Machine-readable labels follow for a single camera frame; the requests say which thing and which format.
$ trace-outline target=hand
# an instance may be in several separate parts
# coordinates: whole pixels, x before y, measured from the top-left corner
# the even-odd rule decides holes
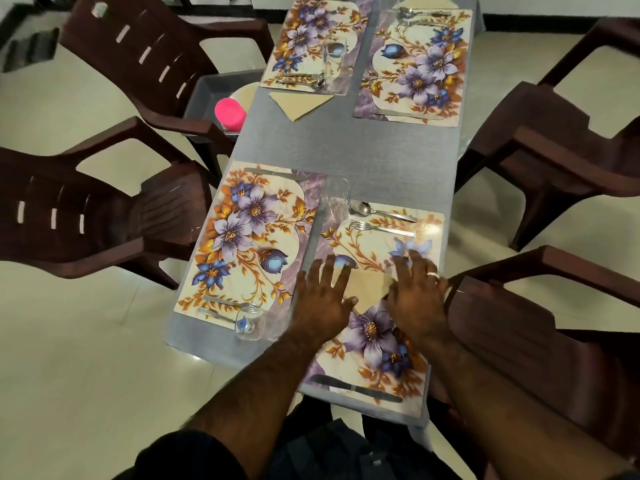
[[[349,315],[358,298],[342,301],[351,268],[344,266],[338,281],[331,288],[335,256],[327,256],[322,278],[319,278],[322,259],[316,259],[309,269],[309,282],[305,272],[298,273],[295,294],[298,297],[288,331],[300,333],[317,342],[318,348],[338,335],[349,323]]]
[[[437,266],[414,250],[409,251],[411,270],[404,258],[395,257],[398,281],[391,286],[387,309],[400,330],[422,348],[425,341],[448,333],[444,313],[444,294],[448,282],[427,273],[436,273]]]

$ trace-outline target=brown plastic chair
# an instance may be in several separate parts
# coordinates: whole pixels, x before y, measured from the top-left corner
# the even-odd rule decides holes
[[[263,20],[192,25],[162,0],[78,0],[60,43],[119,87],[149,125],[210,140],[192,144],[220,179],[216,156],[231,155],[233,142],[211,121],[182,119],[198,79],[218,73],[200,42],[220,37],[255,40],[265,61],[273,49]]]
[[[469,350],[541,402],[640,464],[640,334],[556,330],[551,312],[503,288],[542,274],[585,284],[640,308],[639,282],[544,246],[454,276],[445,304],[450,329]],[[429,393],[452,406],[437,378]],[[438,429],[443,423],[443,430],[448,428],[463,445],[466,435],[469,466],[481,477],[486,457],[474,446],[464,421],[453,410],[435,412],[429,415]]]
[[[76,170],[90,156],[137,139],[171,166],[129,196]],[[188,260],[211,206],[215,177],[137,117],[70,150],[40,157],[0,148],[0,260],[79,278],[109,266],[171,289],[158,266]]]
[[[572,205],[596,195],[640,195],[640,118],[612,139],[589,130],[589,116],[554,92],[597,47],[640,57],[640,23],[604,18],[542,79],[521,82],[476,133],[458,162],[458,191],[487,167],[525,195],[509,245],[520,251]]]

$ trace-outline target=tiled floor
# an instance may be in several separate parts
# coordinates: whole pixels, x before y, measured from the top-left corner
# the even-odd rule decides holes
[[[31,21],[46,29],[60,14]],[[521,80],[535,81],[578,37],[485,33],[472,56],[465,138]],[[261,67],[238,40],[204,45],[222,72]],[[640,61],[600,50],[559,92],[593,114],[611,136],[638,115]],[[60,152],[136,112],[114,85],[59,48],[55,60],[0,75],[0,146]],[[197,159],[180,135],[161,132]],[[126,193],[166,163],[143,145],[122,144],[81,170]],[[456,196],[446,275],[514,254],[507,247],[524,199],[483,171]],[[640,280],[640,200],[597,197],[558,219],[528,248],[552,244]],[[180,279],[184,263],[165,262]],[[180,427],[234,373],[162,343],[173,293],[120,269],[66,281],[0,262],[0,477],[110,478],[159,435]],[[637,309],[549,277],[509,286],[556,313],[559,326],[640,331]],[[334,411],[358,428],[359,416]],[[472,478],[435,429],[434,448]]]

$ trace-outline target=person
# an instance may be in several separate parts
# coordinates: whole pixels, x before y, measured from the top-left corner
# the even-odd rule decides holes
[[[640,479],[631,465],[537,402],[466,350],[447,326],[447,281],[410,251],[394,259],[387,307],[432,364],[457,411],[502,480]],[[305,397],[286,419],[317,351],[348,323],[350,270],[331,286],[334,257],[298,275],[291,323],[263,355],[190,418],[141,451],[118,479],[434,479],[459,478],[414,443],[405,426],[363,416],[365,438],[332,421],[329,404]]]

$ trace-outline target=dining table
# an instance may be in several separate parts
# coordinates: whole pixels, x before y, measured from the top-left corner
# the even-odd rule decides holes
[[[461,9],[473,10],[475,34],[483,30],[478,0],[452,1]],[[380,14],[379,6],[376,3],[372,9],[347,94],[333,97],[292,122],[269,97],[272,89],[258,88],[230,160],[339,175],[349,181],[351,197],[354,199],[411,209],[428,209],[443,214],[445,221],[440,256],[440,272],[443,272],[461,124],[457,127],[437,127],[359,119],[353,116],[360,76],[367,62],[369,46]],[[474,35],[470,34],[469,37],[471,52]],[[472,75],[468,75],[465,80],[466,91],[472,83]],[[463,99],[461,122],[464,106]],[[314,225],[312,228],[302,269],[308,269],[314,259],[320,227]],[[185,281],[186,276],[182,279],[177,296],[180,296]],[[238,371],[272,344],[264,339],[239,339],[234,330],[175,311],[168,323],[165,343],[208,362]],[[412,423],[410,418],[398,417],[390,411],[380,412],[372,406],[355,404],[346,395],[312,385],[302,384],[299,391],[333,404],[357,409],[364,414]],[[420,421],[425,426],[428,417],[423,415]]]

